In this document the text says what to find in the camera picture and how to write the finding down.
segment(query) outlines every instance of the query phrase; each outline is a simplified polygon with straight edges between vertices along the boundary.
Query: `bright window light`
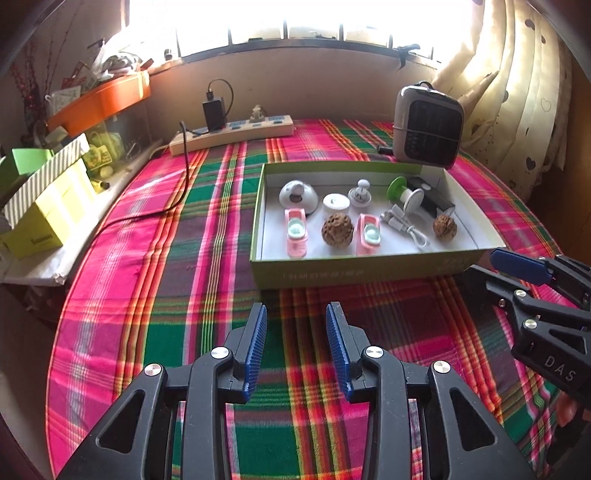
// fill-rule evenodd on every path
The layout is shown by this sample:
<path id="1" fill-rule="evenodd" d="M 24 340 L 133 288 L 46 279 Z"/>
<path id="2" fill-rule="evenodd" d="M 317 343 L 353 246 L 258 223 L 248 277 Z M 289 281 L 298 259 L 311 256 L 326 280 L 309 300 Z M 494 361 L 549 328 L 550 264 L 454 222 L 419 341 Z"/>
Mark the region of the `bright window light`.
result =
<path id="1" fill-rule="evenodd" d="M 150 42 L 178 36 L 183 56 L 233 43 L 290 38 L 339 38 L 387 47 L 417 43 L 416 53 L 448 60 L 469 34 L 472 0 L 129 0 L 130 25 Z"/>

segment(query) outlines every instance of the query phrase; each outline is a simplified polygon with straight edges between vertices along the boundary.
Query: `green suction cup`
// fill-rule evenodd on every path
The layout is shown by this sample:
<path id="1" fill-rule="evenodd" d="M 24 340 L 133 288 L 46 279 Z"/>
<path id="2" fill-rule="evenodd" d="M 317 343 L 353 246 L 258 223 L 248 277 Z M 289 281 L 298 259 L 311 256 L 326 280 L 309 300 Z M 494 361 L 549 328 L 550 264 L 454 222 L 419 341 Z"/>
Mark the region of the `green suction cup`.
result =
<path id="1" fill-rule="evenodd" d="M 407 189 L 406 179 L 404 177 L 396 177 L 394 181 L 388 187 L 388 191 L 386 192 L 386 198 L 395 203 L 396 201 L 400 200 L 402 193 Z"/>

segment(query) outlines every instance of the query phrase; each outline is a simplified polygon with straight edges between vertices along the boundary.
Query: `white dome object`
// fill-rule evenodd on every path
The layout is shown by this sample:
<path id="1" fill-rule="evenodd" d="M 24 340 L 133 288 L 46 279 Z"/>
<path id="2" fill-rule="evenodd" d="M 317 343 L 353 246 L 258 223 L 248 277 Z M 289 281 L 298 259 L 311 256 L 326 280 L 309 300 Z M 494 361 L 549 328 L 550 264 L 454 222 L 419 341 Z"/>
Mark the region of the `white dome object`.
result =
<path id="1" fill-rule="evenodd" d="M 292 180 L 281 189 L 279 202 L 284 209 L 303 208 L 309 215 L 318 207 L 318 195 L 307 183 Z"/>

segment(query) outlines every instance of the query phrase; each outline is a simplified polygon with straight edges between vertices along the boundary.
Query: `blue gripper pad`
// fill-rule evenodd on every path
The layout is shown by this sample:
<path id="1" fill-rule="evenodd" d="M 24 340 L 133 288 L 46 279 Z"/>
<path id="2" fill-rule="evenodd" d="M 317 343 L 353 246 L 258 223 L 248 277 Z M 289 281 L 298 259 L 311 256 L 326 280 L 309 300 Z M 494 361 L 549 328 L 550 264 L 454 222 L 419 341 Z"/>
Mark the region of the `blue gripper pad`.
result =
<path id="1" fill-rule="evenodd" d="M 347 401 L 349 401 L 353 393 L 349 355 L 345 349 L 343 336 L 340 332 L 335 311 L 331 305 L 326 307 L 326 333 L 329 338 L 330 352 L 332 353 L 339 388 Z"/>
<path id="2" fill-rule="evenodd" d="M 262 351 L 265 347 L 265 337 L 267 336 L 267 307 L 261 307 L 261 311 L 256 319 L 256 325 L 252 334 L 251 344 L 246 354 L 244 365 L 244 392 L 246 399 L 249 400 L 256 387 L 259 370 L 261 369 Z"/>
<path id="3" fill-rule="evenodd" d="M 526 257 L 502 248 L 491 252 L 491 263 L 499 272 L 520 278 L 533 285 L 545 285 L 552 280 L 543 260 Z"/>

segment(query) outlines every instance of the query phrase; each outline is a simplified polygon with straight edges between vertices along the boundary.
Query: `pink toy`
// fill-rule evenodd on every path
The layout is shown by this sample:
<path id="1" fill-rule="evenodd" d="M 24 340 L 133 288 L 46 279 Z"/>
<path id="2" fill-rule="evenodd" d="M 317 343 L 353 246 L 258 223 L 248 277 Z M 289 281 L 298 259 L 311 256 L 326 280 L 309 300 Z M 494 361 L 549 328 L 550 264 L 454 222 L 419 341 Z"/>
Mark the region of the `pink toy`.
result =
<path id="1" fill-rule="evenodd" d="M 285 210 L 285 230 L 287 235 L 287 254 L 292 258 L 301 258 L 306 254 L 308 229 L 306 213 L 303 208 Z"/>
<path id="2" fill-rule="evenodd" d="M 355 235 L 357 237 L 357 255 L 373 255 L 379 248 L 382 239 L 379 219 L 373 215 L 361 213 L 357 221 Z"/>

